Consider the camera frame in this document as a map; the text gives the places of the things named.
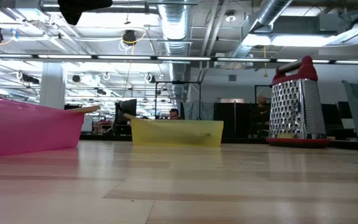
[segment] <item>ceiling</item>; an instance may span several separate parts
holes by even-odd
[[[24,0],[17,0],[20,6]],[[126,4],[137,4],[139,1],[115,1],[122,7]],[[208,21],[214,20],[213,27],[218,25],[220,9],[215,17],[211,16],[211,9],[216,1],[192,1],[190,5],[190,34],[185,40],[190,45],[189,55],[199,56],[203,48],[204,37],[206,36]],[[260,9],[261,1],[228,1],[226,10],[234,11],[235,21],[228,22],[223,19],[214,41],[211,55],[229,55],[243,41],[244,33],[242,28],[247,16],[256,13]],[[44,4],[57,4],[57,1],[48,0]],[[318,1],[318,0],[294,0],[283,13],[284,16],[296,17],[315,17],[322,14],[330,14],[338,20],[338,25],[348,26],[344,16],[339,13],[350,13],[358,10],[358,0],[347,1]],[[14,17],[11,14],[0,10],[0,27],[4,40],[0,45],[1,54],[92,54],[92,55],[166,55],[165,39],[163,37],[162,19],[157,14],[144,13],[84,13],[76,26],[66,23],[59,12],[30,11],[26,7],[19,10],[21,15]],[[125,30],[135,30],[138,41],[133,47],[127,50],[121,45],[121,35]],[[358,59],[358,46],[340,47],[290,47],[267,45],[254,47],[250,54],[253,57],[274,57],[274,58],[301,58],[310,55],[315,59]],[[139,103],[138,108],[144,108],[140,113],[150,114],[153,109],[154,87],[155,85],[146,81],[148,74],[153,75],[159,81],[171,81],[169,63],[105,63],[105,62],[65,62],[62,65],[67,71],[67,103],[83,103],[84,105],[94,105],[101,103],[105,114],[114,113],[114,102],[118,98],[137,97],[139,99],[149,98],[148,103]],[[191,64],[191,79],[195,81],[199,74],[198,63]],[[267,68],[275,68],[277,65],[268,64]],[[253,76],[263,71],[264,64],[254,64],[245,67],[244,72]],[[4,86],[27,86],[28,83],[22,82],[18,77],[21,73],[28,74],[42,82],[42,62],[21,62],[17,60],[0,60],[0,85]],[[228,72],[224,69],[209,68],[204,85],[219,86],[222,80],[227,79]],[[106,96],[100,97],[96,90],[76,90],[76,87],[89,87],[86,83],[73,82],[74,75],[99,77],[100,87],[115,88],[109,90]],[[242,79],[236,83],[225,82],[225,85],[242,85]],[[9,93],[28,96],[27,100],[33,103],[39,102],[39,88],[20,89],[5,88]],[[172,100],[173,90],[171,84],[166,85],[159,96],[159,99],[166,99],[166,102],[158,103],[158,110],[166,113],[169,108],[175,106]],[[181,87],[181,91],[186,95],[187,87]],[[15,100],[22,99],[17,95],[11,94]]]

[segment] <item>white column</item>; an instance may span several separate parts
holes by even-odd
[[[40,105],[64,109],[66,73],[61,63],[44,62],[42,69]]]

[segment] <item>ventilation duct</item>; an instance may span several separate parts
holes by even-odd
[[[261,32],[271,32],[273,23],[281,15],[293,0],[264,0],[261,4],[260,10],[253,15],[247,16],[243,26],[244,40],[231,54],[231,57],[244,58],[254,47],[247,42],[247,35],[257,29],[262,29]],[[227,63],[226,69],[233,69],[235,63]]]
[[[189,46],[175,40],[185,40],[188,37],[190,8],[186,5],[160,4],[158,10],[161,15],[161,26],[165,43],[165,50],[169,56],[187,56]],[[170,78],[172,81],[190,80],[190,66],[186,63],[170,63]],[[180,86],[173,86],[175,98],[183,98]]]

